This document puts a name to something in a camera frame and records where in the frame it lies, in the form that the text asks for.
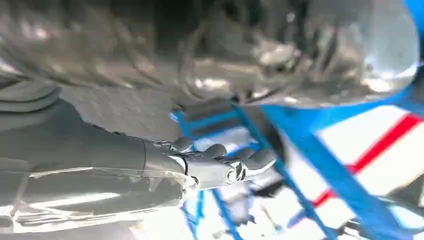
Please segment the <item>red stripe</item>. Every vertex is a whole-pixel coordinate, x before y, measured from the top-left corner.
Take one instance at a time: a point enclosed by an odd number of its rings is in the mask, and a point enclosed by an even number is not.
[[[378,156],[380,156],[385,150],[390,148],[397,140],[412,130],[417,124],[423,120],[415,115],[409,114],[401,119],[394,127],[386,132],[376,144],[369,148],[354,164],[347,167],[352,174],[357,174],[363,170],[366,166],[372,163]],[[328,199],[335,197],[332,190],[326,190],[319,198],[312,204],[315,207],[321,206]]]

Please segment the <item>blue car lift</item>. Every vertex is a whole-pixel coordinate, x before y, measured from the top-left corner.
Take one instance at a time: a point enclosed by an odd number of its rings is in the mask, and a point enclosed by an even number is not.
[[[411,9],[418,30],[421,36],[423,36],[424,4],[422,4],[422,0],[406,0],[406,4]],[[314,133],[320,129],[382,105],[397,105],[422,116],[422,113],[424,113],[422,107],[417,108],[415,105],[403,104],[402,102],[405,97],[411,94],[413,88],[412,86],[389,99],[354,106],[331,107],[325,109],[296,109],[277,105],[261,106],[261,110],[267,116],[268,120],[277,129],[283,130],[288,139],[299,149],[312,166],[315,167],[338,197],[343,199],[357,215],[361,226],[373,240],[412,240],[413,236],[407,229],[399,225],[396,218],[379,199],[370,195],[367,190],[358,183]],[[223,114],[209,116],[196,121],[187,120],[185,113],[182,111],[174,112],[173,117],[180,124],[183,134],[193,140],[198,139],[198,137],[193,135],[196,129],[236,118],[239,119],[239,123],[241,123],[242,126],[250,131],[251,136],[258,141],[260,148],[273,149],[267,138],[261,134],[257,126],[255,126],[244,110],[237,105],[232,105],[231,107],[232,109],[230,111]],[[334,229],[327,227],[318,217],[314,206],[293,181],[282,159],[278,159],[274,166],[282,175],[288,187],[297,195],[300,204],[304,208],[304,216],[314,220],[328,240],[336,240],[336,232]],[[213,189],[211,191],[221,210],[222,218],[229,232],[235,240],[242,240],[219,190]],[[203,196],[204,193],[200,192],[196,215],[189,214],[185,206],[182,208],[195,240],[198,240],[197,226],[203,217]]]

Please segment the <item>red line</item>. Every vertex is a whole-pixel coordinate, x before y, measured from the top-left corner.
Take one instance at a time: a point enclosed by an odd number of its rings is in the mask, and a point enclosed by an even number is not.
[[[402,136],[404,136],[422,121],[423,120],[421,118],[412,114],[408,114],[394,127],[387,131],[384,136],[380,138],[376,144],[369,148],[354,165],[348,166],[348,170],[351,171],[354,175],[359,173],[385,150],[390,148],[397,140],[399,140]],[[312,202],[312,204],[315,205],[315,207],[319,207],[332,197],[335,197],[335,193],[331,189],[326,190],[323,194],[321,194],[321,196],[318,197],[317,200]]]

